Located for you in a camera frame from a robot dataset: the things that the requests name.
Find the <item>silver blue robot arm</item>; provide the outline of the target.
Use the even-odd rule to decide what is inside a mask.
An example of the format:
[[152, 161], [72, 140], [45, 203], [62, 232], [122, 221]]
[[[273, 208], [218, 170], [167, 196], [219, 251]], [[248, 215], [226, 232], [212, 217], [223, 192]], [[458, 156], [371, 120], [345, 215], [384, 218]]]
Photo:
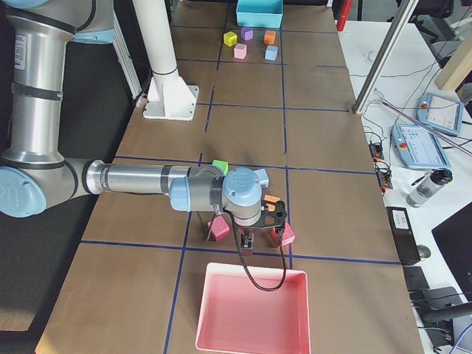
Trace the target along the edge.
[[1, 211], [25, 218], [82, 195], [166, 195], [173, 209], [229, 214], [236, 236], [266, 227], [264, 170], [130, 166], [58, 150], [66, 45], [114, 41], [112, 1], [7, 1], [15, 28], [11, 143], [1, 155]]

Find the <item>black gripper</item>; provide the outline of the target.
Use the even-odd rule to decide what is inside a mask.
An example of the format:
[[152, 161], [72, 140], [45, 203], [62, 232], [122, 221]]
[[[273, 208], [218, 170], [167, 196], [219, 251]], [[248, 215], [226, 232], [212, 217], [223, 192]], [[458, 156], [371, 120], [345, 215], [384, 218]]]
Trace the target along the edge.
[[254, 231], [244, 229], [238, 226], [237, 230], [237, 249], [243, 257], [252, 257], [254, 255]]

